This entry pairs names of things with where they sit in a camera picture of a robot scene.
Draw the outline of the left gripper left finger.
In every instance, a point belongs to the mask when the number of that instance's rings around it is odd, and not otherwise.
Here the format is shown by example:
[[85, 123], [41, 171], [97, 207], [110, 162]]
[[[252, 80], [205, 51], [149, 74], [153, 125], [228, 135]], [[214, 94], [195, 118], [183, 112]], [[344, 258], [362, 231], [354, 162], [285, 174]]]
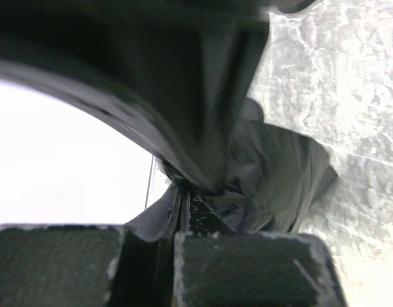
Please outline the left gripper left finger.
[[182, 194], [123, 225], [0, 224], [0, 306], [169, 306]]

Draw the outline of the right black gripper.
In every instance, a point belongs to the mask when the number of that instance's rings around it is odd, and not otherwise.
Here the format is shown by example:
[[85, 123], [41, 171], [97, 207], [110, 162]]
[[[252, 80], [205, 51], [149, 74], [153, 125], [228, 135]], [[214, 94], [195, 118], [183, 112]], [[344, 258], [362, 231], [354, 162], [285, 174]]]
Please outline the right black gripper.
[[214, 193], [264, 1], [0, 1], [0, 78], [93, 115]]

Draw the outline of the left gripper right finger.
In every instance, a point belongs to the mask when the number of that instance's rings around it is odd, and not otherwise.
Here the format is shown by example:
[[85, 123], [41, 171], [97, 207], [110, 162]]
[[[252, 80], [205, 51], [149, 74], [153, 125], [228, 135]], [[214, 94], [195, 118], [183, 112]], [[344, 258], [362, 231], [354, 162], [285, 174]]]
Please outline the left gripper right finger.
[[304, 233], [237, 234], [187, 193], [175, 236], [177, 306], [345, 306], [324, 242]]

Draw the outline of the black trash bag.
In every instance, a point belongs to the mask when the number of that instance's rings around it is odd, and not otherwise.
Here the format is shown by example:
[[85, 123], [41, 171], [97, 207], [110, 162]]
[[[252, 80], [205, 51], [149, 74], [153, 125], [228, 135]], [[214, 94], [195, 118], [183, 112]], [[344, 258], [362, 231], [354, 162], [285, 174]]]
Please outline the black trash bag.
[[236, 232], [296, 232], [338, 174], [315, 139], [264, 123], [245, 98], [230, 144], [228, 182], [206, 201]]

